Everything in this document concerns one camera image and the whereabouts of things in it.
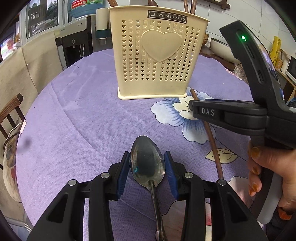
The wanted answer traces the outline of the right hand yellow nails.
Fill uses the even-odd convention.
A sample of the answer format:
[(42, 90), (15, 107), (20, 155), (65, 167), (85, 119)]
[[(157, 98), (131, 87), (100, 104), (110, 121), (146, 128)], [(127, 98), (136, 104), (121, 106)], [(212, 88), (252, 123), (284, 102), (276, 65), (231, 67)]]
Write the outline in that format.
[(273, 149), (248, 145), (249, 195), (262, 189), (259, 175), (263, 168), (270, 169), (282, 178), (282, 197), (278, 206), (286, 212), (295, 211), (295, 150)]

